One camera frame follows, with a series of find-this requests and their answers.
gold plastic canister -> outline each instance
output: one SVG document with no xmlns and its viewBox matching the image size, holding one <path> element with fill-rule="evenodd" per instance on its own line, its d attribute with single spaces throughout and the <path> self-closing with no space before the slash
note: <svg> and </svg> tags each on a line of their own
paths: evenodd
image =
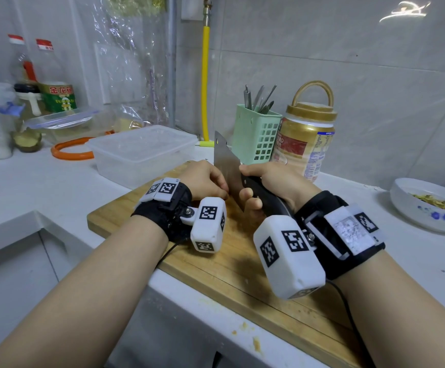
<svg viewBox="0 0 445 368">
<path fill-rule="evenodd" d="M 324 89 L 328 105 L 298 102 L 302 92 L 311 86 Z M 310 81 L 301 86 L 282 117 L 271 160 L 293 166 L 298 173 L 314 182 L 335 134 L 333 124 L 336 117 L 333 92 L 327 83 Z"/>
</svg>

small bowl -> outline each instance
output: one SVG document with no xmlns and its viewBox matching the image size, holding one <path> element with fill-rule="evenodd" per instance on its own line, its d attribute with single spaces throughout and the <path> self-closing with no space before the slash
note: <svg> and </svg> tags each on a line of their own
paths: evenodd
<svg viewBox="0 0 445 368">
<path fill-rule="evenodd" d="M 433 195 L 438 200 L 445 200 L 445 187 L 419 179 L 398 178 L 390 190 L 393 205 L 405 217 L 422 227 L 445 233 L 445 210 L 430 205 L 412 194 Z"/>
</svg>

plastic bag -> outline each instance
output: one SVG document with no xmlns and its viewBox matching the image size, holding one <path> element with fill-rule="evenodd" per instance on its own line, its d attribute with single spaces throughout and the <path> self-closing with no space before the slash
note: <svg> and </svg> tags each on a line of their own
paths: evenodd
<svg viewBox="0 0 445 368">
<path fill-rule="evenodd" d="M 164 0 L 76 0 L 123 124 L 168 125 Z"/>
</svg>

yellow gas hose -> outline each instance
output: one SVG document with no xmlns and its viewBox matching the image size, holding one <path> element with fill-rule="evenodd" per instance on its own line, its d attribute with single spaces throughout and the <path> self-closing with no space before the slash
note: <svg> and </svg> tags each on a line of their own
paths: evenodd
<svg viewBox="0 0 445 368">
<path fill-rule="evenodd" d="M 209 36 L 211 27 L 203 26 L 202 39 L 202 85 L 201 85 L 201 116 L 202 134 L 204 141 L 209 141 L 209 129 L 207 127 L 207 72 L 209 69 Z"/>
</svg>

hand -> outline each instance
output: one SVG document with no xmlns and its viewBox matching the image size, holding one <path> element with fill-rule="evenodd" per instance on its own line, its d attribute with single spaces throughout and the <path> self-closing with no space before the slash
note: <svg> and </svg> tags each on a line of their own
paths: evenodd
<svg viewBox="0 0 445 368">
<path fill-rule="evenodd" d="M 240 165 L 240 171 L 244 176 L 261 177 L 263 186 L 284 199 L 294 213 L 321 191 L 292 167 L 277 162 Z M 262 209 L 262 200 L 253 197 L 251 188 L 242 189 L 240 199 L 245 203 L 245 210 Z"/>
<path fill-rule="evenodd" d="M 207 160 L 191 162 L 180 176 L 180 182 L 192 193 L 192 200 L 208 196 L 227 199 L 229 187 L 218 168 Z"/>
</svg>

